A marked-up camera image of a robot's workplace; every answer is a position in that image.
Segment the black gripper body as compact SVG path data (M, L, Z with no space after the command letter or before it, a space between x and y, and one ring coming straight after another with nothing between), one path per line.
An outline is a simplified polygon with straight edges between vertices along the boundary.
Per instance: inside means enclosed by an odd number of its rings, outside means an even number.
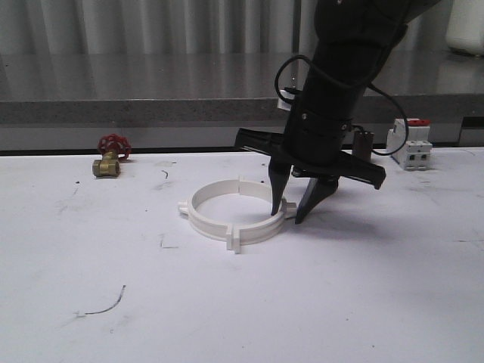
M351 119L331 119L303 107L294 107L282 133L239 129L235 147L271 157L269 175L283 188L295 167L302 177L351 178L380 189L385 169L341 151Z

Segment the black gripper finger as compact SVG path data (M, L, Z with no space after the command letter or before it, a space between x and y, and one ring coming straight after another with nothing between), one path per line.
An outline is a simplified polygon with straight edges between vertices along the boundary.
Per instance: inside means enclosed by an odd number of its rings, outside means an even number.
M292 166L289 163L276 160L274 157L270 159L268 165L268 177L271 184L272 216L278 213L284 189L286 188L290 176L291 167Z
M332 195L338 188L338 178L311 178L307 189L299 202L295 223L300 224L305 217L325 198Z

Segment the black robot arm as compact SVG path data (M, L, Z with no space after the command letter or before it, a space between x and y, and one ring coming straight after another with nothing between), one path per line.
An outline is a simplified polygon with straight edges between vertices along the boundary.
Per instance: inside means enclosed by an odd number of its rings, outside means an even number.
M309 178L299 202L300 223L332 195L340 177L380 188L383 167L341 150L356 105L405 36L407 25L434 1L319 1L318 44L302 90L290 100L283 133L240 129L235 145L271 157L271 212L279 210L288 178Z

